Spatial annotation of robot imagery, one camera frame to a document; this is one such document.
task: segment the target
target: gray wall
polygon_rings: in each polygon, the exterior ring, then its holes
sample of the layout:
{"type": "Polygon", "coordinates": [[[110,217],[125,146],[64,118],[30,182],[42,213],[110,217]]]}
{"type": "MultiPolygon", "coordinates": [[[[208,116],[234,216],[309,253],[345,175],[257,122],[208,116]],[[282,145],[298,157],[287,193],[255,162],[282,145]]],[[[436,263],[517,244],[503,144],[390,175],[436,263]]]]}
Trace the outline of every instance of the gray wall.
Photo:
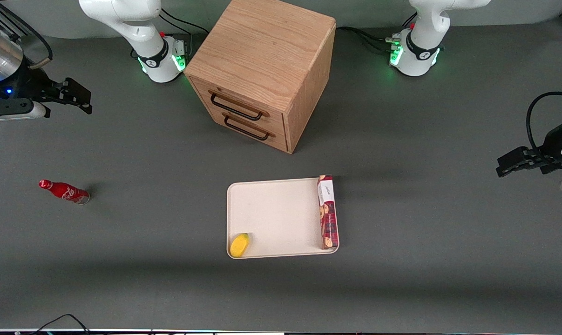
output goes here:
{"type": "MultiPolygon", "coordinates": [[[[212,28],[230,0],[162,0],[172,15],[212,28]]],[[[407,0],[285,0],[325,13],[338,26],[392,27],[413,13],[407,0]]],[[[41,34],[60,38],[112,37],[110,28],[84,15],[77,0],[7,0],[4,2],[41,34]]],[[[545,21],[562,12],[562,0],[493,0],[488,6],[468,11],[451,11],[455,26],[517,25],[545,21]]],[[[179,32],[160,19],[159,30],[179,32]]],[[[191,32],[196,28],[183,26],[191,32]]]]}

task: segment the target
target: red bottle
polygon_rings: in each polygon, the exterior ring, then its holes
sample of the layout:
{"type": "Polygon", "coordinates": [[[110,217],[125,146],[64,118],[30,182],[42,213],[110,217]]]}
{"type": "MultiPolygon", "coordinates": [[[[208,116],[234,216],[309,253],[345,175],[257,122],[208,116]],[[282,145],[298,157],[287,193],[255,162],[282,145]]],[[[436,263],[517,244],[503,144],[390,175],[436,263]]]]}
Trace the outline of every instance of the red bottle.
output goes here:
{"type": "Polygon", "coordinates": [[[66,184],[65,182],[41,180],[39,182],[39,186],[41,188],[48,189],[56,197],[73,203],[85,204],[91,199],[91,196],[85,190],[76,188],[70,184],[66,184]]]}

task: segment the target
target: tray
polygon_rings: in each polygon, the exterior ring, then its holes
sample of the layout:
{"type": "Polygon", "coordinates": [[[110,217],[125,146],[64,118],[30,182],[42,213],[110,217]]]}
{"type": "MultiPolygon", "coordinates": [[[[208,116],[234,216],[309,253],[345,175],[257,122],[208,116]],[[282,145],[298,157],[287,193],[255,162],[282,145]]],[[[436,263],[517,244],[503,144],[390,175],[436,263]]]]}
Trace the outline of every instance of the tray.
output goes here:
{"type": "Polygon", "coordinates": [[[234,259],[323,255],[318,178],[238,182],[227,189],[227,254],[234,259]],[[229,246],[241,233],[250,245],[240,258],[229,246]]]}

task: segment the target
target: drawer handle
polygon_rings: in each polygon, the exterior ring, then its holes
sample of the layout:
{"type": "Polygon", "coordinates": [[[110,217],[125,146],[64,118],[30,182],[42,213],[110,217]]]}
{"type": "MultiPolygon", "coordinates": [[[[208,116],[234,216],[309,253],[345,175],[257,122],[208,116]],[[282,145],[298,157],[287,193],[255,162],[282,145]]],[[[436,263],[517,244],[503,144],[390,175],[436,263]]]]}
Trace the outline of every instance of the drawer handle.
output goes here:
{"type": "Polygon", "coordinates": [[[249,131],[245,131],[245,130],[243,130],[243,129],[240,128],[240,127],[236,127],[236,126],[230,124],[229,122],[227,122],[228,120],[229,120],[229,117],[228,117],[228,116],[225,116],[225,124],[227,125],[227,127],[231,128],[231,129],[235,129],[236,131],[242,132],[243,134],[248,135],[248,136],[250,136],[250,137],[253,137],[253,138],[257,139],[257,140],[265,141],[265,140],[268,138],[268,135],[270,135],[270,134],[268,134],[268,133],[266,133],[266,135],[264,135],[264,136],[254,135],[254,134],[252,134],[252,133],[249,132],[249,131]]]}
{"type": "Polygon", "coordinates": [[[260,120],[260,117],[262,117],[262,112],[258,112],[258,115],[256,115],[256,116],[249,116],[248,114],[242,113],[242,112],[240,112],[240,111],[238,111],[238,110],[236,110],[236,109],[233,109],[233,108],[231,108],[231,107],[229,107],[229,106],[225,106],[224,104],[221,104],[221,103],[219,103],[219,102],[216,102],[216,101],[215,101],[215,98],[216,98],[216,97],[217,97],[217,94],[216,94],[216,93],[213,93],[213,94],[210,96],[210,101],[212,102],[213,105],[215,105],[215,106],[217,106],[217,107],[223,108],[224,110],[227,110],[227,111],[229,111],[229,112],[232,112],[232,113],[234,113],[234,114],[237,114],[237,115],[239,115],[239,116],[241,116],[241,117],[245,117],[246,119],[251,120],[251,121],[258,121],[258,120],[260,120]]]}

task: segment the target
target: yellow sponge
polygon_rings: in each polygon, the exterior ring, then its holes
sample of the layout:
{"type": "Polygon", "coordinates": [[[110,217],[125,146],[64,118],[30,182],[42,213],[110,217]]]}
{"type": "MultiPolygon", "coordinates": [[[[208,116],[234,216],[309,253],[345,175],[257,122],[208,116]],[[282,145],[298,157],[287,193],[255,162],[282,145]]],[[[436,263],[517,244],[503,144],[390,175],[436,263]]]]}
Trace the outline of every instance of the yellow sponge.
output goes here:
{"type": "Polygon", "coordinates": [[[246,233],[239,234],[231,243],[229,253],[234,258],[242,257],[249,243],[250,237],[246,233]]]}

